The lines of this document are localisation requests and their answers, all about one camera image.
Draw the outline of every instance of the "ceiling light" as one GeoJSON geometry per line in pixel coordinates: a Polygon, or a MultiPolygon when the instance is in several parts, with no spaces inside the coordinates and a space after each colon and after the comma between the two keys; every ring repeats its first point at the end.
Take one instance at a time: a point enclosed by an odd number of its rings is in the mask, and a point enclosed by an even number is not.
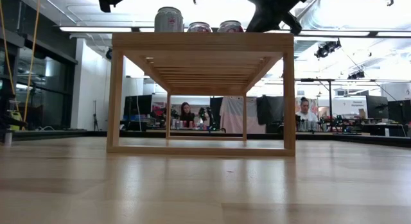
{"type": "Polygon", "coordinates": [[[265,33],[290,33],[290,30],[271,30],[271,31],[267,31],[265,33]]]}
{"type": "Polygon", "coordinates": [[[140,28],[140,32],[154,32],[154,28],[140,28]]]}
{"type": "Polygon", "coordinates": [[[60,30],[66,32],[85,32],[85,33],[114,33],[114,32],[131,32],[131,28],[120,27],[90,27],[90,26],[73,26],[60,27],[60,30]]]}
{"type": "Polygon", "coordinates": [[[134,78],[134,79],[150,79],[150,76],[126,76],[126,78],[134,78]]]}
{"type": "Polygon", "coordinates": [[[382,31],[382,32],[378,32],[377,37],[410,37],[411,38],[411,31],[408,31],[408,32],[382,31]]]}
{"type": "Polygon", "coordinates": [[[327,41],[337,41],[337,38],[333,37],[294,37],[296,41],[319,41],[319,42],[327,42],[327,41]]]}
{"type": "Polygon", "coordinates": [[[368,36],[368,31],[307,31],[303,30],[300,36],[320,36],[320,37],[358,37],[358,36],[368,36]]]}

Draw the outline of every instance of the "white can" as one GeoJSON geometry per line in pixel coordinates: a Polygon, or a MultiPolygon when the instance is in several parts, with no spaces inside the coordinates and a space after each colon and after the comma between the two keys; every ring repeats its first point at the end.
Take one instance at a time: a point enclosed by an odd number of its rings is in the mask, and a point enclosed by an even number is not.
{"type": "Polygon", "coordinates": [[[160,8],[154,19],[154,32],[184,32],[180,10],[170,6],[160,8]]]}

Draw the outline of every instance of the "woman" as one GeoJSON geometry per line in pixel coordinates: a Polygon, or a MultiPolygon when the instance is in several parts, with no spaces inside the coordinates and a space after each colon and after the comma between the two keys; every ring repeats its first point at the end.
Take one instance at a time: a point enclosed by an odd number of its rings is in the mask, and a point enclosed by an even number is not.
{"type": "Polygon", "coordinates": [[[318,117],[315,115],[312,111],[310,111],[310,102],[308,101],[307,98],[303,97],[301,98],[300,102],[300,111],[297,112],[295,115],[298,115],[301,117],[301,119],[305,121],[315,121],[318,122],[318,117]]]}
{"type": "Polygon", "coordinates": [[[190,121],[194,122],[194,113],[191,112],[190,105],[187,102],[181,104],[180,121],[185,121],[185,128],[189,128],[190,121]]]}

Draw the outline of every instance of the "spotlight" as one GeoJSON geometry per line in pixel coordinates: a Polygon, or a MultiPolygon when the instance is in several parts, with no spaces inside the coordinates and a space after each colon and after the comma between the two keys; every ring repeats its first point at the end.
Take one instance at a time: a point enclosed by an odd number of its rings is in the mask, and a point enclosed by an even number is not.
{"type": "Polygon", "coordinates": [[[356,79],[361,79],[361,78],[365,78],[365,73],[363,70],[359,70],[355,73],[352,73],[350,75],[348,75],[348,80],[356,80],[356,79]]]}
{"type": "Polygon", "coordinates": [[[319,49],[316,53],[314,53],[314,55],[317,58],[326,58],[329,54],[335,52],[335,50],[341,47],[342,46],[341,46],[340,39],[338,39],[337,41],[326,42],[323,45],[319,45],[319,49]]]}

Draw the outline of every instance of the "black monitor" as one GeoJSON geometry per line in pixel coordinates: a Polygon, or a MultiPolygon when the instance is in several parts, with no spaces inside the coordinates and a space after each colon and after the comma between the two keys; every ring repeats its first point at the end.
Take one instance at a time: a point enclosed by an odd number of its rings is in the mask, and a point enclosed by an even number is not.
{"type": "Polygon", "coordinates": [[[388,102],[390,120],[401,124],[411,122],[411,100],[388,102]]]}
{"type": "Polygon", "coordinates": [[[388,119],[388,99],[384,96],[366,96],[368,118],[388,119]]]}
{"type": "Polygon", "coordinates": [[[137,109],[137,96],[126,96],[124,115],[147,115],[152,112],[152,95],[138,96],[139,107],[137,109]]]}

